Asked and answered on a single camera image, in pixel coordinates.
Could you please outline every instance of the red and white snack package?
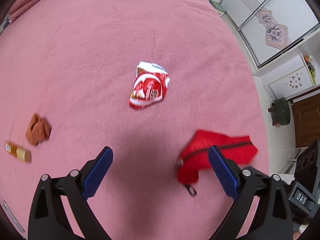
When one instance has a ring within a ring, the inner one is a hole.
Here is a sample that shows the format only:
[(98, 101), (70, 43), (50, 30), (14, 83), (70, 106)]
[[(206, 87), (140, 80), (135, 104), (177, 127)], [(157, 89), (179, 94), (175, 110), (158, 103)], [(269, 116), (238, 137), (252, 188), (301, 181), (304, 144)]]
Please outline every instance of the red and white snack package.
[(141, 61), (137, 66), (137, 76), (129, 106), (134, 109), (143, 109), (165, 96), (170, 82), (167, 71), (155, 63)]

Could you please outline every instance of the white tile floor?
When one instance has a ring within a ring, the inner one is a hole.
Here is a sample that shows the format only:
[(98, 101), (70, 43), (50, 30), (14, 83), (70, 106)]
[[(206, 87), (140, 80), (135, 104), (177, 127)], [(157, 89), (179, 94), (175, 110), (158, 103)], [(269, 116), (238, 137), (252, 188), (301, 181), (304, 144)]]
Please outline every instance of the white tile floor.
[[(233, 32), (235, 38), (237, 39), (239, 46), (243, 51), (245, 58), (248, 61), (248, 65), (251, 69), (251, 72), (255, 72), (255, 64), (251, 60), (249, 51), (244, 45), (241, 37), (239, 36), (231, 22), (228, 20), (227, 16), (223, 15), (222, 19), (226, 22), (230, 30)], [(269, 151), (269, 174), (271, 175), (274, 173), (278, 173), (280, 169), (283, 168), (284, 165), (286, 165), (288, 159), (290, 159), (290, 157), (293, 157), (297, 151), (295, 148), (293, 117), (291, 112), (291, 122), (289, 125), (272, 126), (272, 114), (268, 112), (268, 108), (271, 107), (272, 100), (263, 88), (260, 78), (253, 77), (253, 79), (257, 86), (260, 106), (267, 130)]]

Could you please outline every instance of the blue textured pad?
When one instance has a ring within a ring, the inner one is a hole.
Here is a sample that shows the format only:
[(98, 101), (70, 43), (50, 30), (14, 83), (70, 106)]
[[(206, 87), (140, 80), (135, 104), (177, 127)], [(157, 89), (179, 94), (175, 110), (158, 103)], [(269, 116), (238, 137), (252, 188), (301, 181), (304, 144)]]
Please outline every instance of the blue textured pad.
[(236, 201), (239, 196), (237, 179), (224, 160), (221, 158), (220, 153), (214, 147), (209, 149), (208, 155), (209, 162), (216, 173), (224, 192), (228, 197), (231, 197), (234, 201)]
[(97, 192), (113, 161), (113, 152), (107, 148), (83, 181), (82, 197), (87, 200)]

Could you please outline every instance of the pink bedsheet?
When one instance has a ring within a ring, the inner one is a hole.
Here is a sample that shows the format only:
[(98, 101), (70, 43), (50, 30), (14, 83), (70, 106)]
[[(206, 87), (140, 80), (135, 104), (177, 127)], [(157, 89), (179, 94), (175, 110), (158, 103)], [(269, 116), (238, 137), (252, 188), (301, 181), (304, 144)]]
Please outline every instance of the pink bedsheet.
[[(136, 111), (128, 100), (140, 61), (163, 66), (171, 82), (161, 103)], [(0, 143), (32, 152), (26, 164), (0, 150), (0, 200), (26, 230), (41, 175), (65, 176), (104, 146), (114, 162), (88, 203), (114, 240), (202, 240), (221, 223), (232, 200), (215, 173), (200, 173), (195, 198), (175, 177), (196, 129), (249, 134), (252, 165), (268, 173), (254, 81), (207, 0), (41, 0), (0, 37), (0, 102)], [(35, 112), (52, 133), (32, 147)]]

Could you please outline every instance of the brown crumpled cloth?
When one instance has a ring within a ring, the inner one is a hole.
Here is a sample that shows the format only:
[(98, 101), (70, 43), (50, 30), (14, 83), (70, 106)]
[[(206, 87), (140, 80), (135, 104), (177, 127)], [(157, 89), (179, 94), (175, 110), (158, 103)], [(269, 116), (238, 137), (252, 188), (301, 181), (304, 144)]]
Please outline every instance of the brown crumpled cloth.
[(42, 141), (49, 140), (51, 125), (45, 118), (34, 114), (26, 132), (26, 138), (31, 145), (37, 145)]

